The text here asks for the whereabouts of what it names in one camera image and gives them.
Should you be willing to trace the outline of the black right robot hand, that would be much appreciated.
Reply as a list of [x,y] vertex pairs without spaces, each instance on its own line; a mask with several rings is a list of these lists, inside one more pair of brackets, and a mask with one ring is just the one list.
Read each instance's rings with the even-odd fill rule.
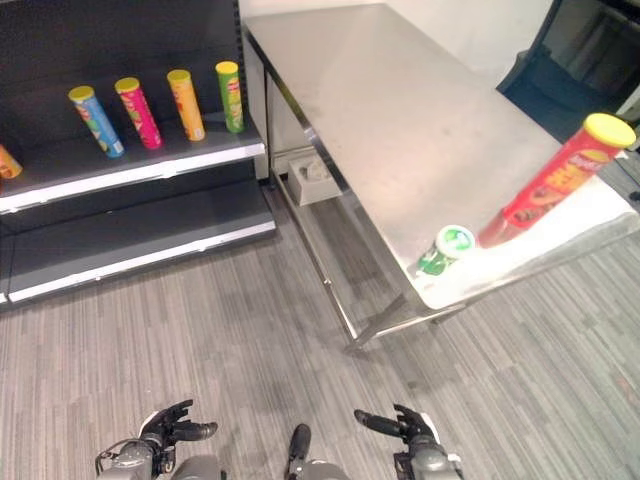
[[405,444],[418,436],[440,443],[439,433],[431,417],[424,412],[412,410],[404,405],[394,404],[396,419],[374,415],[361,409],[354,411],[356,421],[366,428],[383,435],[400,438]]

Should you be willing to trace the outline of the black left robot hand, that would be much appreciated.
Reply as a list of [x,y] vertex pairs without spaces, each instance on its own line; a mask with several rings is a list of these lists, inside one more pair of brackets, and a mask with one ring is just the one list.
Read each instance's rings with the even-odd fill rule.
[[217,422],[196,423],[188,419],[193,404],[193,399],[183,400],[152,414],[141,426],[139,438],[167,448],[178,442],[198,442],[213,437],[219,428]]

